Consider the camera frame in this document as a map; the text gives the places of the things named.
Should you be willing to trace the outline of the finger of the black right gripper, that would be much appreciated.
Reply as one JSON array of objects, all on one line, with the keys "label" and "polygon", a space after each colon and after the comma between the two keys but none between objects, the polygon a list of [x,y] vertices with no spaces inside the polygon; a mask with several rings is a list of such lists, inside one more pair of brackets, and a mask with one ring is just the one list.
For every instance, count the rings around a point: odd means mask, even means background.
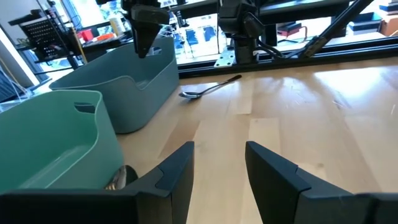
[{"label": "finger of the black right gripper", "polygon": [[155,41],[159,31],[161,30],[161,24],[149,23],[147,26],[146,43],[145,43],[145,55],[149,53],[153,42]]},{"label": "finger of the black right gripper", "polygon": [[146,56],[146,44],[145,27],[142,24],[134,24],[134,45],[139,58],[144,58]]}]

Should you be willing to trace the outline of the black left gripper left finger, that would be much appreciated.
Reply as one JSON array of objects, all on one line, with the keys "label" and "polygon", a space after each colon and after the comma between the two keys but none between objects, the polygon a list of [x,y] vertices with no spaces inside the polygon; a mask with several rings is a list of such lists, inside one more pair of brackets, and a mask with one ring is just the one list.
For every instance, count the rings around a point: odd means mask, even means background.
[{"label": "black left gripper left finger", "polygon": [[186,224],[194,180],[187,141],[120,190],[32,189],[0,195],[0,224]]}]

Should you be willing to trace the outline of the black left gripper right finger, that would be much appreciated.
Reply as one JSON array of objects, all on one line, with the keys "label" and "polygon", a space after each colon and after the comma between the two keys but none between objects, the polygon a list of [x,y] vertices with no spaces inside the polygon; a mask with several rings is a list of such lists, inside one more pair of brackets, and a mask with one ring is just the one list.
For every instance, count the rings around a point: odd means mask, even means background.
[{"label": "black left gripper right finger", "polygon": [[263,224],[398,224],[398,193],[353,194],[254,141],[245,160]]}]

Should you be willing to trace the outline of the glossy black spoon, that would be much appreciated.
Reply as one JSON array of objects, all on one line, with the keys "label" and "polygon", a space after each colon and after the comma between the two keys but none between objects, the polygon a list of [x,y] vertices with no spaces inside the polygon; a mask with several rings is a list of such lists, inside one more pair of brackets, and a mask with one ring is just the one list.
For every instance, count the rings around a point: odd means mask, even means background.
[{"label": "glossy black spoon", "polygon": [[136,171],[129,165],[121,166],[114,174],[105,190],[120,190],[138,179]]}]

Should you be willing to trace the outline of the iridescent purple-blue spoon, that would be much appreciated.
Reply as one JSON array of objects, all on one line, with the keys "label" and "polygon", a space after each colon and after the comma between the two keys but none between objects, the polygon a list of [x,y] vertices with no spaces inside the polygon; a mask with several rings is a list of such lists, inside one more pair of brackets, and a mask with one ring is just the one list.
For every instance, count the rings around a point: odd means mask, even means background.
[{"label": "iridescent purple-blue spoon", "polygon": [[222,86],[225,86],[227,84],[230,84],[232,82],[235,82],[236,80],[239,80],[240,78],[242,78],[242,75],[236,75],[226,81],[223,81],[215,86],[209,87],[201,92],[189,92],[189,91],[183,91],[180,92],[178,95],[182,98],[188,98],[188,99],[199,99],[201,98],[205,93],[211,91],[211,90],[215,90],[216,88],[220,88]]}]

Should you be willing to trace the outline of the pale bottle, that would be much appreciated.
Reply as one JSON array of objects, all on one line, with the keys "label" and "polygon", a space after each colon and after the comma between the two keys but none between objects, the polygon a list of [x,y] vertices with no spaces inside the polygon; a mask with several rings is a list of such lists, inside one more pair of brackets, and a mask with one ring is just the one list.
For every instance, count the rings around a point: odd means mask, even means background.
[{"label": "pale bottle", "polygon": [[113,29],[113,32],[119,37],[124,34],[125,27],[120,17],[111,17],[109,19],[110,26]]}]

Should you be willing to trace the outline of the red box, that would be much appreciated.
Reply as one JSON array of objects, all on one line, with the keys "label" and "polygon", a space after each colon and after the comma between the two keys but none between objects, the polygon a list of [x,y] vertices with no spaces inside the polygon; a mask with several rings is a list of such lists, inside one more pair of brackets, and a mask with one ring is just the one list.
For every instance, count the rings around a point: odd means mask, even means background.
[{"label": "red box", "polygon": [[91,29],[81,30],[80,35],[85,42],[89,42],[94,39]]}]

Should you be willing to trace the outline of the blue-grey plastic bin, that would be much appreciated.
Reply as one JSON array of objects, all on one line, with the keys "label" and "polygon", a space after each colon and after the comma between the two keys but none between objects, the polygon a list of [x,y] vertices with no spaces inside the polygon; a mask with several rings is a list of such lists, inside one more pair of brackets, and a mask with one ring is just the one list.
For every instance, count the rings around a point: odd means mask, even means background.
[{"label": "blue-grey plastic bin", "polygon": [[133,44],[118,47],[53,82],[50,89],[99,91],[115,132],[137,131],[179,83],[173,38],[156,39],[152,46],[145,58],[138,57]]}]

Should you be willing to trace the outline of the perforated silver mounting plate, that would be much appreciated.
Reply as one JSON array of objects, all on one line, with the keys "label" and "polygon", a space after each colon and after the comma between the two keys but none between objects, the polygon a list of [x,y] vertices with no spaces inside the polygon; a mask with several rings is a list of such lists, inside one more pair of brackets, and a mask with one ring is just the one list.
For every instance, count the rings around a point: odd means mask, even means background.
[{"label": "perforated silver mounting plate", "polygon": [[215,68],[232,67],[235,64],[235,51],[234,49],[225,48],[220,54],[220,57],[215,62]]}]

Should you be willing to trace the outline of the teal plastic bin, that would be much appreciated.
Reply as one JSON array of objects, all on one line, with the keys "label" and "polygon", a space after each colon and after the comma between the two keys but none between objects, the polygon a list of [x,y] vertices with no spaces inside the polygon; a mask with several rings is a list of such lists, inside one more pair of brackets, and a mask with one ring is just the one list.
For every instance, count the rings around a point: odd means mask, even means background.
[{"label": "teal plastic bin", "polygon": [[0,194],[102,189],[123,164],[98,91],[50,91],[0,113]]}]

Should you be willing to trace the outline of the black pegboard rack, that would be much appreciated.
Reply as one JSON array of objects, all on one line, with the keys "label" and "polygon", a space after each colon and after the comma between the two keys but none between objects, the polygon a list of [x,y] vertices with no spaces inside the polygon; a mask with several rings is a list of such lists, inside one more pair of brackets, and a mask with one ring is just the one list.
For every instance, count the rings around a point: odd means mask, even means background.
[{"label": "black pegboard rack", "polygon": [[19,44],[18,49],[32,50],[39,63],[66,58],[73,69],[78,68],[78,42],[56,9],[33,9],[30,14],[9,21],[9,25],[18,26],[27,37],[27,43]]}]

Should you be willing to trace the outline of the dark stacked boxes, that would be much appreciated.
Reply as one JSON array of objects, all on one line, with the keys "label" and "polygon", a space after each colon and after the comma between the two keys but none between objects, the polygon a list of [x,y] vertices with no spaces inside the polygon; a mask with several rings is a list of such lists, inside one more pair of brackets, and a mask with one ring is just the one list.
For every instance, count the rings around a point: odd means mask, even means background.
[{"label": "dark stacked boxes", "polygon": [[377,32],[381,26],[382,17],[375,12],[359,14],[348,24],[348,34],[359,35]]}]

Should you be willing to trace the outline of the brown cardboard box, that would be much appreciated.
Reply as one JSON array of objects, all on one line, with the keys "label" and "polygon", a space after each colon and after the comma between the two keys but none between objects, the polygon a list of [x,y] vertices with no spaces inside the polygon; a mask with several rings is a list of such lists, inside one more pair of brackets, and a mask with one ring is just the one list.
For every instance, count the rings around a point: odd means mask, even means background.
[{"label": "brown cardboard box", "polygon": [[379,32],[386,37],[398,35],[398,14],[383,16]]}]

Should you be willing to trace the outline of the black aluminium table frame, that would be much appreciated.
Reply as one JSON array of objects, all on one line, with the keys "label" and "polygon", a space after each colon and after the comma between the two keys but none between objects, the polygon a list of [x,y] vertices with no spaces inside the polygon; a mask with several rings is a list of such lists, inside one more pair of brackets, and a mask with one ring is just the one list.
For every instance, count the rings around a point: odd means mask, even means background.
[{"label": "black aluminium table frame", "polygon": [[[274,58],[263,50],[254,51],[257,61],[248,64],[236,63],[232,67],[215,68],[217,60],[193,62],[178,66],[180,78],[205,77],[227,73],[253,72],[277,68],[323,65],[339,62],[354,62],[377,58],[398,56],[398,37],[386,37],[379,40],[331,45],[349,22],[355,19],[373,0],[301,0],[268,4],[265,0],[251,0],[257,7],[256,17],[263,23],[264,32],[260,37],[269,38],[271,29],[278,23],[299,19],[314,19],[317,16],[333,16],[332,23],[320,35],[297,50],[279,51],[282,58]],[[173,7],[184,19],[217,13],[223,1],[204,0]]]}]

